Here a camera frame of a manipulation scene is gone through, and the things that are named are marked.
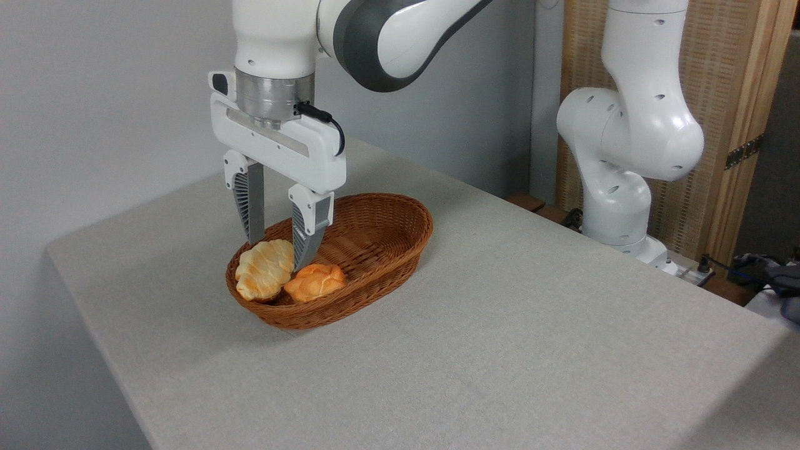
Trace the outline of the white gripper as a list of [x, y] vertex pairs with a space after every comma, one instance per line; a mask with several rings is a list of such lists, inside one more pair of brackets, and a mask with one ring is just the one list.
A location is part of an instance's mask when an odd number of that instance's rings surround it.
[[288, 191], [295, 273], [317, 256], [333, 222], [332, 191], [348, 174], [342, 134], [296, 112], [298, 103], [313, 102], [314, 83], [313, 74], [300, 79], [262, 79], [242, 71], [208, 74], [212, 131], [231, 149], [224, 156], [225, 183], [250, 245], [262, 241], [266, 230], [263, 165], [297, 182]]

